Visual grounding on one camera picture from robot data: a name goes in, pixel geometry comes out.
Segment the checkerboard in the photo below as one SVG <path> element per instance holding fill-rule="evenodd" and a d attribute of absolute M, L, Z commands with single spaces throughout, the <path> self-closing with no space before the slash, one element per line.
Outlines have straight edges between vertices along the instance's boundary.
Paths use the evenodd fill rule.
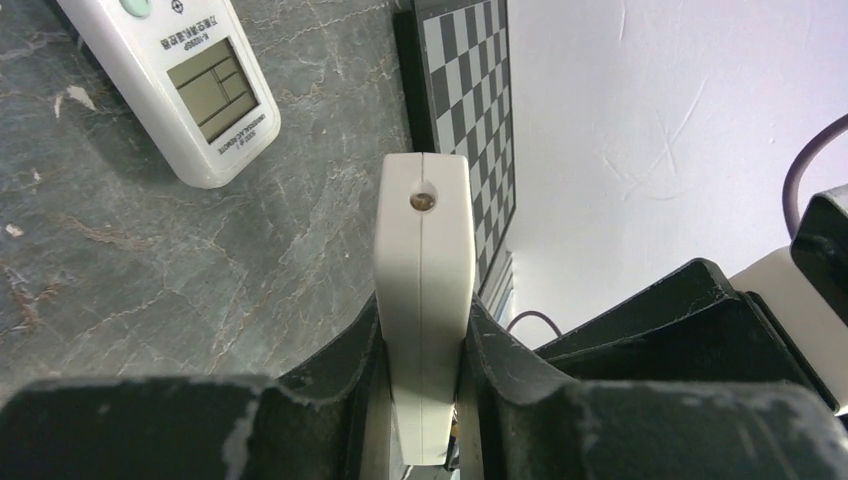
<path fill-rule="evenodd" d="M 417 7 L 425 3 L 426 8 Z M 403 48 L 407 32 L 402 30 L 410 25 L 395 23 L 413 143 L 418 151 L 468 158 L 479 291 L 515 211 L 506 4 L 427 0 L 413 5 L 419 47 L 413 53 L 419 57 L 411 60 L 410 49 Z M 411 61 L 417 70 L 404 68 Z M 424 77 L 420 91 L 410 78 L 416 72 Z M 426 138 L 418 132 L 416 139 L 419 127 Z"/>

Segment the white remote control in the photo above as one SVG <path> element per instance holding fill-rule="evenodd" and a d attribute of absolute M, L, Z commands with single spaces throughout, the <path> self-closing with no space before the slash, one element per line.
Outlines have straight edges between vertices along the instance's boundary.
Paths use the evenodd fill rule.
<path fill-rule="evenodd" d="M 383 161 L 374 282 L 407 465 L 445 462 L 474 287 L 470 185 L 463 156 Z"/>
<path fill-rule="evenodd" d="M 229 0 L 58 0 L 177 176 L 226 185 L 280 111 Z"/>

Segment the remote control button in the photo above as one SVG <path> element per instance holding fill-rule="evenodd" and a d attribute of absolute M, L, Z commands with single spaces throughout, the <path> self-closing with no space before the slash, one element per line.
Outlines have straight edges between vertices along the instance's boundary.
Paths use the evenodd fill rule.
<path fill-rule="evenodd" d="M 121 5 L 127 13 L 137 18 L 147 17 L 153 9 L 151 0 L 121 0 Z"/>

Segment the marble countertop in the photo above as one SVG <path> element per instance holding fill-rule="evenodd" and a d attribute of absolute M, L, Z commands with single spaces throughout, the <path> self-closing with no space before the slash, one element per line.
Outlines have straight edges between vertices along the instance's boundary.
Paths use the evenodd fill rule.
<path fill-rule="evenodd" d="M 399 7 L 233 4 L 282 130 L 199 190 L 55 0 L 0 0 L 0 401 L 60 375 L 280 375 L 371 293 L 380 164 L 410 149 Z"/>

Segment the white electronic device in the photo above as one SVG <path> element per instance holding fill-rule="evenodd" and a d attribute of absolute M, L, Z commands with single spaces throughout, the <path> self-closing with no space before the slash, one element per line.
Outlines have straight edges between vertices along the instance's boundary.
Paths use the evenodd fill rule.
<path fill-rule="evenodd" d="M 177 176 L 226 185 L 280 111 L 229 0 L 58 0 Z"/>
<path fill-rule="evenodd" d="M 790 247 L 766 255 L 734 275 L 730 284 L 763 299 L 833 397 L 836 415 L 848 414 L 848 327 L 798 269 Z"/>
<path fill-rule="evenodd" d="M 383 161 L 374 283 L 403 461 L 445 462 L 474 287 L 468 160 Z"/>

